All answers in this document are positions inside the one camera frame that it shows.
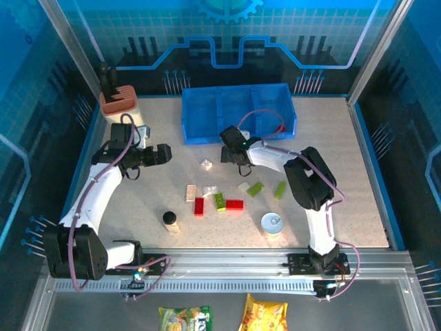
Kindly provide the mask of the cream holder with pink top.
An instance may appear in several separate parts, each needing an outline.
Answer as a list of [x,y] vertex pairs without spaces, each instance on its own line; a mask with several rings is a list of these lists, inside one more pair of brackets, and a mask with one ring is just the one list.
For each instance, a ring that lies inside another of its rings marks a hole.
[[145,121],[139,108],[138,98],[133,86],[120,86],[118,94],[112,95],[113,101],[107,102],[104,94],[100,94],[99,105],[101,114],[109,124],[120,123],[121,115],[128,113],[136,126],[143,126]]

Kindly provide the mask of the green snack bag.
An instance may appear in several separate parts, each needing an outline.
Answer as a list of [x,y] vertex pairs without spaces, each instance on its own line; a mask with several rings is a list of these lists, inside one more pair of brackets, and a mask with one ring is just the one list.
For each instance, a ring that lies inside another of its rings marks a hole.
[[213,331],[214,315],[209,306],[158,309],[159,331]]

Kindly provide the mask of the aluminium mounting rail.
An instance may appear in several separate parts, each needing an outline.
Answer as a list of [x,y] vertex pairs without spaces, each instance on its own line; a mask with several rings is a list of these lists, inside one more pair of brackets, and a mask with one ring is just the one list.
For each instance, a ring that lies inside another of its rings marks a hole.
[[[356,267],[357,260],[361,270],[413,267],[407,251],[382,248],[360,248],[358,252],[342,248],[340,251],[347,255],[350,268]],[[171,256],[171,270],[177,274],[286,274],[283,264],[288,262],[288,254],[309,254],[305,248],[145,248],[143,252]]]

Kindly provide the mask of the blue three-compartment plastic bin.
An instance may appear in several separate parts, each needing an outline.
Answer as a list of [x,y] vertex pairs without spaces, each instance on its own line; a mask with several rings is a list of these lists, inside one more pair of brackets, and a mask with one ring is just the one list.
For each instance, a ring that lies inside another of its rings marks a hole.
[[286,83],[186,88],[181,126],[187,145],[220,143],[219,134],[230,126],[255,137],[293,139],[297,116]]

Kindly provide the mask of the aluminium frame post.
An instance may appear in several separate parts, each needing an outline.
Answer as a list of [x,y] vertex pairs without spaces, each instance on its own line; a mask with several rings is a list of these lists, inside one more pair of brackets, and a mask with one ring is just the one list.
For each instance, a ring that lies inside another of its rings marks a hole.
[[93,96],[99,101],[101,93],[99,79],[57,0],[38,0],[38,2],[79,69]]
[[347,105],[354,106],[362,91],[368,84],[380,60],[388,50],[393,38],[400,28],[414,0],[396,0],[392,11],[384,23],[369,56],[362,65],[347,96]]

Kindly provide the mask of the yellow snack bag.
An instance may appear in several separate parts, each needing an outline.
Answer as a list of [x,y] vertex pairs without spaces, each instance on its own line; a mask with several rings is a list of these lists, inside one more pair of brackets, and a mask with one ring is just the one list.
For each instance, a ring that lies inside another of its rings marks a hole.
[[257,301],[247,295],[238,331],[288,331],[288,303]]

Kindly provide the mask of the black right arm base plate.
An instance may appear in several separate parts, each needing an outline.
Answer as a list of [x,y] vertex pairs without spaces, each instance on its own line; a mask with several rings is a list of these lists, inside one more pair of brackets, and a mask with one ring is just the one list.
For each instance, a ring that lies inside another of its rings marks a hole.
[[340,253],[328,265],[320,264],[318,257],[313,257],[310,254],[292,253],[287,255],[287,261],[282,263],[282,266],[287,268],[289,274],[293,275],[350,275],[351,270],[347,255]]

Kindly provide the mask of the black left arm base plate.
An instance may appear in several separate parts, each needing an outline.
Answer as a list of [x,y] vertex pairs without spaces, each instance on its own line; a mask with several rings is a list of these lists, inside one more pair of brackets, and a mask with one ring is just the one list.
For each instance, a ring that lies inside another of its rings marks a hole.
[[145,277],[148,276],[160,276],[165,267],[169,263],[169,257],[166,254],[144,254],[141,259],[133,260],[133,262],[120,265],[113,269],[105,271],[106,276],[131,276],[137,271],[138,268],[149,268],[150,271]]

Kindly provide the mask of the small bottle with black cap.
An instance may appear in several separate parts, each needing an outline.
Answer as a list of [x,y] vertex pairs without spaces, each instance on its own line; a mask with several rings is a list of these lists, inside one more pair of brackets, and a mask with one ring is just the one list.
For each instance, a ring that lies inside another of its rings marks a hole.
[[181,231],[178,226],[177,216],[172,211],[167,211],[163,214],[163,224],[169,232],[179,233]]

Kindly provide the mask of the silver tin can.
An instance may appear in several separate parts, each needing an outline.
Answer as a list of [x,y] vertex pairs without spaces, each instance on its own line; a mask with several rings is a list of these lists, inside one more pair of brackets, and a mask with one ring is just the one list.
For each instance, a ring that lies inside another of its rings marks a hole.
[[280,236],[284,223],[280,215],[274,212],[268,212],[261,218],[260,226],[265,238],[273,240]]

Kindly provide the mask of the small circuit board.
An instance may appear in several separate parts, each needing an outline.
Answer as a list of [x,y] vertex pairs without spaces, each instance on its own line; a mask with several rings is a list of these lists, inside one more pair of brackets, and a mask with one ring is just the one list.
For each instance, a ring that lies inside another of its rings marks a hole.
[[149,271],[149,268],[138,268],[133,274],[132,281],[130,282],[128,288],[131,290],[143,290],[145,288],[145,282],[143,279]]
[[327,300],[336,296],[345,285],[345,281],[313,280],[313,289],[316,293],[316,298],[319,300]]

